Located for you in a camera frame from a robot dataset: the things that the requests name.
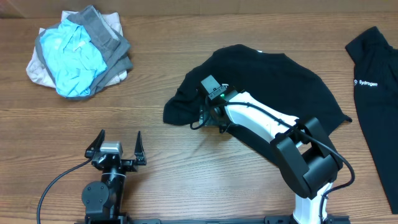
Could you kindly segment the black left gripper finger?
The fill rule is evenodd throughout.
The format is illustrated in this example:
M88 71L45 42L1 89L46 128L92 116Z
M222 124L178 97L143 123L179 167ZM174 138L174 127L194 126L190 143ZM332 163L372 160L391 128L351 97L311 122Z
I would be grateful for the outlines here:
M135 165L145 166L147 164L145 151L142 145L142 134L139 131L137 134L136 145L134 149L134 155L136 157Z
M97 135L96 139L87 147L85 151L86 158L92 158L96 152L100 151L100 147L105 138L105 130L102 129Z

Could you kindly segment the black t-shirt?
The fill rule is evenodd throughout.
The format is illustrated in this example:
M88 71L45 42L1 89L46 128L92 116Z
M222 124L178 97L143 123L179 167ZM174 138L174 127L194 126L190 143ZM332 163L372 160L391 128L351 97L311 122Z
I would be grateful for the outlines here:
M198 121L204 97L197 89L209 75L218 83L249 92L257 101L281 113L316 117L327 134L352 120L315 73L285 54L260 53L238 44L215 51L185 75L175 96L164 106L165 123L181 126Z

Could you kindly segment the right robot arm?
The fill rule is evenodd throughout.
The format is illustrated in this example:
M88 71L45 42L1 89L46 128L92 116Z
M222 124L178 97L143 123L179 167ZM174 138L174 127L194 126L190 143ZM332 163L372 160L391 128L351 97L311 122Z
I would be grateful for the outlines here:
M264 223L349 223L330 215L326 202L344 159L316 118L299 119L255 100L248 92L222 89L204 92L200 126L217 125L222 132L242 126L271 145L271 154L285 183L295 194L290 215L266 216Z

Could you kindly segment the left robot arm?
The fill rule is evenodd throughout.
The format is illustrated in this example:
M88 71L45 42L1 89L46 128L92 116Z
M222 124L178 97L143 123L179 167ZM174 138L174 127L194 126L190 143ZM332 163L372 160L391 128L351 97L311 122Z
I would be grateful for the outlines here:
M119 141L105 141L105 130L85 151L91 165L102 172L101 180L89 183L82 191L85 206L85 223L132 223L130 216L121 211L124 183L128 172L137 172L147 164L142 135L137 134L135 159L123 159L123 147Z

